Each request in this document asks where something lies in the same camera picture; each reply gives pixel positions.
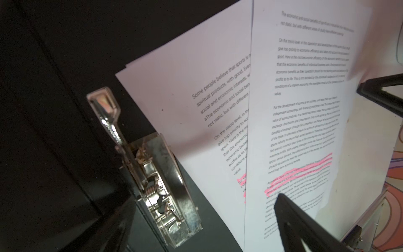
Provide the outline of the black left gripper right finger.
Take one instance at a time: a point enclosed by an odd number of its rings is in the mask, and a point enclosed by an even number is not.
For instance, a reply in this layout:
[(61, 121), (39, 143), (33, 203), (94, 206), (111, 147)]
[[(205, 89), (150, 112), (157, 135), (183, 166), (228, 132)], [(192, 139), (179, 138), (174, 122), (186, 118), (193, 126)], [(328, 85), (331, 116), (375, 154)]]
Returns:
[(285, 194), (279, 194), (275, 213), (285, 252), (304, 252), (304, 244), (312, 252), (350, 252)]

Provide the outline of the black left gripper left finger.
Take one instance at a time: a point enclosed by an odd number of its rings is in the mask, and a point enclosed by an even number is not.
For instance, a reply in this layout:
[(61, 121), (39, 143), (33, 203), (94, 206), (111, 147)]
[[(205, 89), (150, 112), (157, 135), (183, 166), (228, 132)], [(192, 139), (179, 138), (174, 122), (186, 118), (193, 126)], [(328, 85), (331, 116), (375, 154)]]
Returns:
[(70, 242), (62, 252), (124, 252), (135, 214), (131, 195), (118, 197), (118, 203), (107, 214)]

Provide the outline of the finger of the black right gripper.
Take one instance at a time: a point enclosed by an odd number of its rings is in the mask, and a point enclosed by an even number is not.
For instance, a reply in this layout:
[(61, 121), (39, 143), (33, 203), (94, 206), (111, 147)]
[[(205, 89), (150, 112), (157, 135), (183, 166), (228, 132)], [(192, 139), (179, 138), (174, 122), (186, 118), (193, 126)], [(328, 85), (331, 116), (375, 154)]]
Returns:
[(383, 90), (384, 87), (402, 86), (403, 74), (369, 79), (359, 84), (357, 94), (403, 117), (403, 99)]

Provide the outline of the blue file folder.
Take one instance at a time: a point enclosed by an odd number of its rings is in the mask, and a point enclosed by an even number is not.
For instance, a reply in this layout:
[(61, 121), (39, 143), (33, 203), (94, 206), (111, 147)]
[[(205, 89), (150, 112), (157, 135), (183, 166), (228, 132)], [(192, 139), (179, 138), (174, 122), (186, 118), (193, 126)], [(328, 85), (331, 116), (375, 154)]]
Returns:
[(1, 1), (1, 251), (57, 252), (130, 185), (87, 102), (109, 87), (124, 136), (154, 131), (116, 79), (233, 1)]

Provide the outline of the printed paper files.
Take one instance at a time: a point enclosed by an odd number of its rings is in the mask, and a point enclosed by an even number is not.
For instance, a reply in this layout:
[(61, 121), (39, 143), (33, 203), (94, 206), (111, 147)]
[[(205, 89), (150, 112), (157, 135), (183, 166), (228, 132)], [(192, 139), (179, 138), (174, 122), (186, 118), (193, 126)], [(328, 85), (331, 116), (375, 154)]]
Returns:
[(117, 73), (244, 252), (283, 250), (279, 194), (311, 217), (328, 203), (371, 15), (239, 1)]

